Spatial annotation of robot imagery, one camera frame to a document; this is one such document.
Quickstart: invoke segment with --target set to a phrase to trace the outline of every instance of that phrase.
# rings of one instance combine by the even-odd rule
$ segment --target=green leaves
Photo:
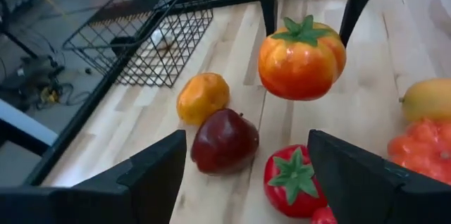
[[[304,21],[301,23],[301,30],[312,30],[313,29],[313,15],[307,15],[304,18]]]
[[[283,186],[289,205],[294,204],[300,192],[319,198],[318,191],[311,179],[314,176],[314,169],[311,164],[304,165],[302,159],[303,155],[299,147],[293,152],[290,160],[277,156],[273,157],[273,161],[280,172],[268,182],[268,185]]]
[[[293,20],[291,20],[288,17],[283,18],[283,24],[285,24],[288,31],[290,31],[292,33],[299,33],[300,30],[302,29],[301,25],[295,23]]]
[[[303,42],[316,47],[318,46],[318,38],[329,35],[330,33],[330,30],[327,29],[314,29],[312,15],[306,16],[302,23],[296,23],[288,17],[285,17],[283,22],[288,31],[276,33],[272,35],[272,38],[283,39],[286,42]]]

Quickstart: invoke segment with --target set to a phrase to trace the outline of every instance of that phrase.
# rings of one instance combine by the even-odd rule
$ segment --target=orange plastic fruit
[[[217,73],[195,75],[177,98],[178,117],[188,125],[201,125],[215,111],[230,101],[230,89]]]
[[[392,162],[451,185],[451,122],[415,122],[387,150]]]
[[[277,97],[310,101],[322,97],[342,74],[346,50],[340,35],[308,15],[302,23],[284,19],[285,27],[268,36],[259,52],[259,76]]]

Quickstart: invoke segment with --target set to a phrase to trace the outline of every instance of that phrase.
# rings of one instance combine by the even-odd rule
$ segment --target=dark red apple
[[[251,163],[259,147],[259,132],[251,122],[229,108],[209,116],[200,126],[191,159],[200,172],[225,175]]]

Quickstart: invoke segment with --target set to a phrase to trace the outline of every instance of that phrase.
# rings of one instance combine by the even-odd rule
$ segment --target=butcher block tabletop
[[[279,0],[280,18],[340,28],[346,0]],[[171,223],[286,224],[268,203],[263,171],[268,157],[289,144],[307,143],[323,130],[386,157],[388,140],[406,127],[398,102],[413,83],[451,77],[451,0],[370,0],[349,44],[347,64],[332,89],[315,101],[269,94],[257,73],[265,27],[259,3],[214,9],[214,19],[172,88],[113,86],[73,140],[45,186],[69,187],[185,129],[188,150],[196,128],[178,118],[175,100],[200,72],[220,73],[230,86],[229,107],[259,129],[253,164],[237,175],[201,174],[187,155]]]

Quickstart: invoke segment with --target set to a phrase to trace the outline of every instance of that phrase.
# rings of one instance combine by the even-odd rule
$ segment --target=wire basket
[[[172,87],[213,19],[208,0],[110,0],[63,44],[116,83]]]

